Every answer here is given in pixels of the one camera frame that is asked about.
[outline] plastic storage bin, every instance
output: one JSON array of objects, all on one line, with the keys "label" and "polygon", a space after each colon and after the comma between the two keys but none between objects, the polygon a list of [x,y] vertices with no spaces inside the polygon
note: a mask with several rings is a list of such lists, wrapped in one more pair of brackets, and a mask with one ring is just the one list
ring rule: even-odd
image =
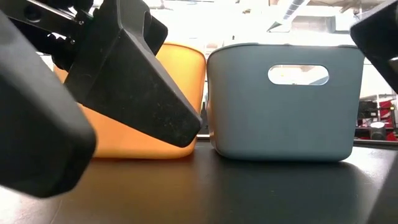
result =
[{"label": "plastic storage bin", "polygon": [[[156,57],[199,113],[205,84],[205,56],[190,47],[166,43]],[[55,73],[62,81],[66,79],[65,71],[55,68]],[[173,159],[189,155],[195,147],[196,140],[185,148],[179,148],[81,107],[96,129],[98,144],[95,157]]]},{"label": "plastic storage bin", "polygon": [[[364,56],[355,47],[237,44],[208,58],[211,143],[235,159],[340,161],[351,154]],[[321,65],[323,85],[277,85],[274,65]]]}]

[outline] table surface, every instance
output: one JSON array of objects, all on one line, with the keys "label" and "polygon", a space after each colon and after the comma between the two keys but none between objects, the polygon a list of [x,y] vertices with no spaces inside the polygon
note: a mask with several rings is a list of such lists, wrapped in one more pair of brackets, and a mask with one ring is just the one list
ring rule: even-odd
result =
[{"label": "table surface", "polygon": [[59,197],[0,189],[0,223],[398,223],[395,157],[355,147],[340,163],[232,161],[199,142],[178,160],[94,160]]}]

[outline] gray bin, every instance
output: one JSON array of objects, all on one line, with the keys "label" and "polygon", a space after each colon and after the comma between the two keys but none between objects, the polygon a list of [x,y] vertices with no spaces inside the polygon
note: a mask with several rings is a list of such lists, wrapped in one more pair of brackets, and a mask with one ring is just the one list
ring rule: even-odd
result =
[{"label": "gray bin", "polygon": [[[208,59],[211,143],[234,159],[340,161],[351,154],[364,56],[356,47],[237,44]],[[273,65],[322,65],[323,85],[276,85]]]}]

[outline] bin handle cutout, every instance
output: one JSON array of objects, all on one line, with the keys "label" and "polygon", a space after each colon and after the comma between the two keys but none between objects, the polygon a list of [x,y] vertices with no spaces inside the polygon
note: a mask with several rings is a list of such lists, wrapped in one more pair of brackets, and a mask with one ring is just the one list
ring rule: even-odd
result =
[{"label": "bin handle cutout", "polygon": [[324,85],[329,73],[322,65],[277,64],[268,70],[268,78],[277,85]]}]

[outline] orange bin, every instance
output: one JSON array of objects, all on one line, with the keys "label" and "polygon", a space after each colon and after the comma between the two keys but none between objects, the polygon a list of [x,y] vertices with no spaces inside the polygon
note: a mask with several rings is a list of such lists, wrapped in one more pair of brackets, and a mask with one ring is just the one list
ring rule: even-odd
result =
[{"label": "orange bin", "polygon": [[[205,56],[184,45],[165,43],[156,57],[199,113],[205,84]],[[57,67],[55,73],[61,81],[67,77],[67,72]],[[97,133],[95,157],[174,159],[189,155],[195,147],[196,140],[185,148],[173,146],[80,106]]]}]

